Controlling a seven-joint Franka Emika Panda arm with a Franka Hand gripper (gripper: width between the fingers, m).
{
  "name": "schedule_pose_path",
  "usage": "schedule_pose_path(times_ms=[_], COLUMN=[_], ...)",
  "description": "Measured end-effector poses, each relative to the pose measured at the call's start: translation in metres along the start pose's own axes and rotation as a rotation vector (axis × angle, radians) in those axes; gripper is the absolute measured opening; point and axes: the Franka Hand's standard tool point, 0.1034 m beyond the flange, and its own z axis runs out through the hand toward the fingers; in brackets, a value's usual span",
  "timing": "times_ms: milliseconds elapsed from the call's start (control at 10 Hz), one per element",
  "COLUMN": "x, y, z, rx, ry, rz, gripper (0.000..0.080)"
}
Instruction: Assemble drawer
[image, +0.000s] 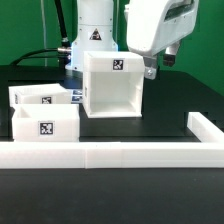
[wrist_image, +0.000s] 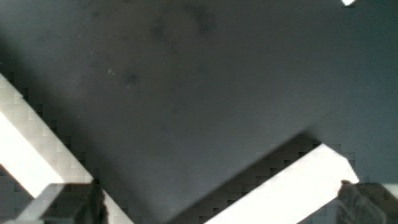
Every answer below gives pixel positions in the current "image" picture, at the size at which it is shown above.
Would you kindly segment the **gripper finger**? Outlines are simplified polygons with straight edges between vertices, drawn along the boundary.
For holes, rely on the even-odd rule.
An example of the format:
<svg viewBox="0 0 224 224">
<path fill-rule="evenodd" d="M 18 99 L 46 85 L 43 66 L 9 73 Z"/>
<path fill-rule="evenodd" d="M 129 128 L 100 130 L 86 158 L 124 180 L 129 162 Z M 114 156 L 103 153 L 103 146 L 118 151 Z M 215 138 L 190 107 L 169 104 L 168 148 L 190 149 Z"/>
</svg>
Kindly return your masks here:
<svg viewBox="0 0 224 224">
<path fill-rule="evenodd" d="M 145 72 L 144 76 L 147 79 L 154 80 L 157 75 L 157 69 L 158 69 L 158 60 L 156 56 L 153 57 L 144 57 L 144 65 L 145 65 Z"/>
<path fill-rule="evenodd" d="M 181 42 L 177 41 L 166 48 L 165 53 L 163 55 L 163 64 L 165 66 L 172 67 L 175 64 L 176 55 L 178 53 L 180 45 L 181 45 Z"/>
</svg>

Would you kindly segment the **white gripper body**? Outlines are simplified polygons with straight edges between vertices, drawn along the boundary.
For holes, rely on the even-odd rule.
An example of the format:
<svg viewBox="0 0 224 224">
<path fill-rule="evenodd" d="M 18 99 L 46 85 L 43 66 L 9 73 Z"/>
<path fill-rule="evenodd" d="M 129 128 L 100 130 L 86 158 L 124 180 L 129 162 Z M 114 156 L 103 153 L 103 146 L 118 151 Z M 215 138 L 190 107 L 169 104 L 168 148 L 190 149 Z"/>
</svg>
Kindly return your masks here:
<svg viewBox="0 0 224 224">
<path fill-rule="evenodd" d="M 199 0 L 129 0 L 126 43 L 130 52 L 150 57 L 194 30 Z"/>
</svg>

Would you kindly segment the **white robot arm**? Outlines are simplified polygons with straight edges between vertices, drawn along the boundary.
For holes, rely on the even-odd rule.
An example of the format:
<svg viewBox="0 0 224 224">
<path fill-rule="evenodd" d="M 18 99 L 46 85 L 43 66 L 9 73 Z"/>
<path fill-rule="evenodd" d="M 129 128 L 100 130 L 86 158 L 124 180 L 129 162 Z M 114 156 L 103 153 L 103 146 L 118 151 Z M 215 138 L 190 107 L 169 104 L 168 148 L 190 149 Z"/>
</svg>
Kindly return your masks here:
<svg viewBox="0 0 224 224">
<path fill-rule="evenodd" d="M 199 0 L 129 0 L 125 5 L 126 43 L 143 57 L 146 78 L 156 77 L 160 52 L 166 66 L 175 63 L 181 40 L 194 30 L 198 6 Z M 77 37 L 66 68 L 81 72 L 85 51 L 116 51 L 118 44 L 113 38 L 113 0 L 77 0 L 77 7 Z"/>
</svg>

